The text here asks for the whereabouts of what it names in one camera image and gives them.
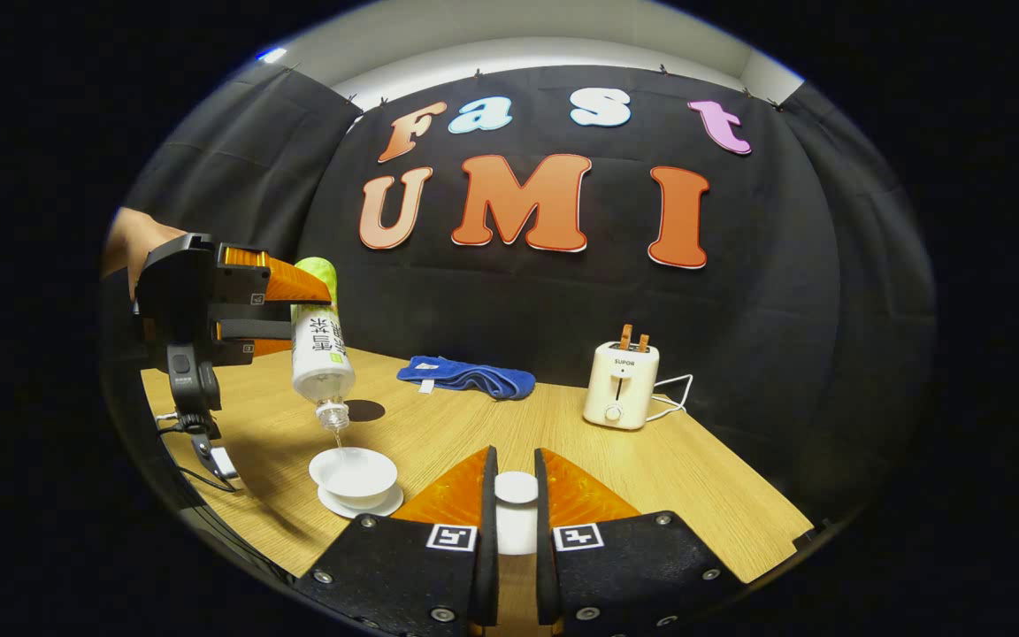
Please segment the blue towel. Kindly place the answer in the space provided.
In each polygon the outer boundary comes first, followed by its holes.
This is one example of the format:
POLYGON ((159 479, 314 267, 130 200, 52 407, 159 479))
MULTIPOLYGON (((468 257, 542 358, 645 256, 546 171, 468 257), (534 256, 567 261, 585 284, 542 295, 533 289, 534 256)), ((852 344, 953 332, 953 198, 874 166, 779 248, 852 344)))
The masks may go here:
POLYGON ((396 378, 417 386, 432 380, 434 387, 454 391, 476 388, 497 402, 526 399, 535 388, 535 378, 530 372, 461 363, 444 357, 413 357, 407 366, 397 371, 396 378))

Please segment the white saucer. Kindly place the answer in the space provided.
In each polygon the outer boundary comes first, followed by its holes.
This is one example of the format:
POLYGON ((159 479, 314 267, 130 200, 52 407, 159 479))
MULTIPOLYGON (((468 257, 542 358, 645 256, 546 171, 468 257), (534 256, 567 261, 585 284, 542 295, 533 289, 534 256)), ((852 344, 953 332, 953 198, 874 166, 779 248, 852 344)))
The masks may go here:
POLYGON ((404 505, 403 487, 397 483, 393 484, 386 492, 381 493, 379 503, 367 508, 352 507, 347 501, 342 501, 340 497, 332 495, 324 487, 317 487, 317 497, 319 502, 329 511, 348 519, 359 515, 391 516, 404 505))

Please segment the cream toaster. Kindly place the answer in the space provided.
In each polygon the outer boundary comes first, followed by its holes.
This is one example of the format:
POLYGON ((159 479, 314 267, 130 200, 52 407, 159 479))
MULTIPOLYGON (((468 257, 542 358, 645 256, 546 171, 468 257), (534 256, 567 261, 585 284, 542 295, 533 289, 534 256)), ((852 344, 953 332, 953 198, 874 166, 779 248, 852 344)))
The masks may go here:
POLYGON ((619 342, 599 344, 592 359, 583 419, 616 430, 640 430, 647 423, 659 362, 654 346, 640 351, 635 344, 627 349, 619 342))

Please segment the white teacup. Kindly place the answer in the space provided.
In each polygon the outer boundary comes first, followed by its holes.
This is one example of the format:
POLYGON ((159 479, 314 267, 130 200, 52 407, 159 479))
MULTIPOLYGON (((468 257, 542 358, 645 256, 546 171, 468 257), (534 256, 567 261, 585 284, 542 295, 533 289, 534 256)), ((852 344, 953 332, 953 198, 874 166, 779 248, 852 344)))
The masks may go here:
POLYGON ((399 469, 379 452, 345 447, 317 453, 312 457, 309 476, 317 487, 352 507, 367 508, 379 503, 381 493, 399 484, 399 469))

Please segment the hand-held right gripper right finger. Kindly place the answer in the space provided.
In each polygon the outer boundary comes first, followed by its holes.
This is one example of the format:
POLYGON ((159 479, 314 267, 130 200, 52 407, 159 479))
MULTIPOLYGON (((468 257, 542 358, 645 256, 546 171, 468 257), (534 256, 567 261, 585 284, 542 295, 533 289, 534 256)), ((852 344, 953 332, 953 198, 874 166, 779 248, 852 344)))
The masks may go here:
POLYGON ((747 592, 678 512, 642 513, 558 453, 534 463, 535 601, 553 637, 683 637, 747 592))

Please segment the water bottle with green label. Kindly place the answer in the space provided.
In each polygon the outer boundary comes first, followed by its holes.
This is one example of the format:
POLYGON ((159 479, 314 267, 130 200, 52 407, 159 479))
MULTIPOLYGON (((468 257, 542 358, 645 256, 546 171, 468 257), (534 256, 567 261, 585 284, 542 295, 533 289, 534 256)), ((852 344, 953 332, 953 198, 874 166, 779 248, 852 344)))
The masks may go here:
POLYGON ((350 424, 345 399, 355 386, 356 376, 337 314, 336 270, 322 257, 306 257, 294 266, 324 282, 332 298, 328 305, 291 307, 294 391, 314 404, 315 415, 325 430, 340 434, 350 424))

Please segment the white teacup lid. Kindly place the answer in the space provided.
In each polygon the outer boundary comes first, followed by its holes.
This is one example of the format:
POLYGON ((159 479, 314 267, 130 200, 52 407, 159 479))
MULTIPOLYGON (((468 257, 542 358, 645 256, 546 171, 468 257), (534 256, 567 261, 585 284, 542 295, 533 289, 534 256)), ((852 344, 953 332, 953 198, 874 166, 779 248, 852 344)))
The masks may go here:
POLYGON ((525 556, 537 551, 538 480, 527 472, 494 476, 494 521, 497 549, 502 556, 525 556))

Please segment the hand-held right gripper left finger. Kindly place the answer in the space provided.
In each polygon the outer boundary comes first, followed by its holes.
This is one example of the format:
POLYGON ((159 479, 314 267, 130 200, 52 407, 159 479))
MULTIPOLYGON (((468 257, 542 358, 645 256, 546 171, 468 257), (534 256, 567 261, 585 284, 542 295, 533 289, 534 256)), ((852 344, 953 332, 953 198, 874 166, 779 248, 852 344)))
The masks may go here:
POLYGON ((296 595, 373 637, 484 637, 498 614, 497 469, 489 445, 392 515, 355 516, 296 595))

